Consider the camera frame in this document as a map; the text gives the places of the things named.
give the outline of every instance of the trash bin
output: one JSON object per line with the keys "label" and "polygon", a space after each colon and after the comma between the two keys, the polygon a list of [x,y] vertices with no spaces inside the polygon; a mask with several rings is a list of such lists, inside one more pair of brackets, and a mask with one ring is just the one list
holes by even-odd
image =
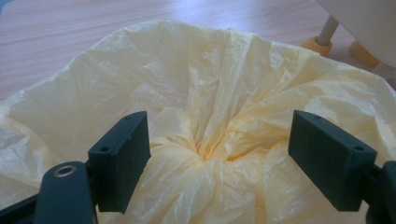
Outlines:
{"label": "trash bin", "polygon": [[150,21],[121,29],[0,105],[0,207],[148,111],[151,159],[128,211],[102,223],[362,223],[288,156],[292,112],[321,115],[396,159],[396,93],[317,53],[234,29]]}

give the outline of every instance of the wooden floor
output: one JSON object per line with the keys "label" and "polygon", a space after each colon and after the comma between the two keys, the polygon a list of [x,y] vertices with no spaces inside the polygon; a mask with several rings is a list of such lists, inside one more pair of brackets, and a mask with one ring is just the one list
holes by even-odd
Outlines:
{"label": "wooden floor", "polygon": [[[141,21],[233,27],[298,45],[318,35],[328,16],[315,0],[14,0],[0,15],[0,100],[54,75],[104,36]],[[340,26],[330,58],[372,69],[351,58],[352,40]]]}

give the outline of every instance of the crumpled plastic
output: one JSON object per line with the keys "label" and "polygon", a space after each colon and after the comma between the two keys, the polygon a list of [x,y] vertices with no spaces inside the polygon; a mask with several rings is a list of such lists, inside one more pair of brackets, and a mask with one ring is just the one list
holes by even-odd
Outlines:
{"label": "crumpled plastic", "polygon": [[363,223],[288,156],[294,109],[396,159],[396,93],[381,77],[254,34],[176,21],[121,29],[0,104],[0,207],[148,111],[152,157],[125,215],[101,223]]}

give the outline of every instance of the plastic bag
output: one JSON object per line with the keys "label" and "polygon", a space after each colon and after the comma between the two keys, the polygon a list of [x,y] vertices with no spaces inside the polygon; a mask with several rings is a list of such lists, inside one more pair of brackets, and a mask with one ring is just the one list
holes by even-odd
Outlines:
{"label": "plastic bag", "polygon": [[127,213],[101,223],[362,223],[288,156],[294,109],[396,159],[396,94],[381,78],[237,30],[173,21],[121,29],[0,105],[0,206],[148,111],[151,159]]}

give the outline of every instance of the trash bag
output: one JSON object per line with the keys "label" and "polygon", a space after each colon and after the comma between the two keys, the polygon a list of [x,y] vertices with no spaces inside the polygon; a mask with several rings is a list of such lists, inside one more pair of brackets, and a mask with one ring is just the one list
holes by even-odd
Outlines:
{"label": "trash bag", "polygon": [[0,206],[148,111],[151,158],[125,215],[101,223],[362,223],[339,213],[288,156],[294,109],[396,159],[396,93],[381,77],[251,33],[176,21],[101,40],[0,105]]}

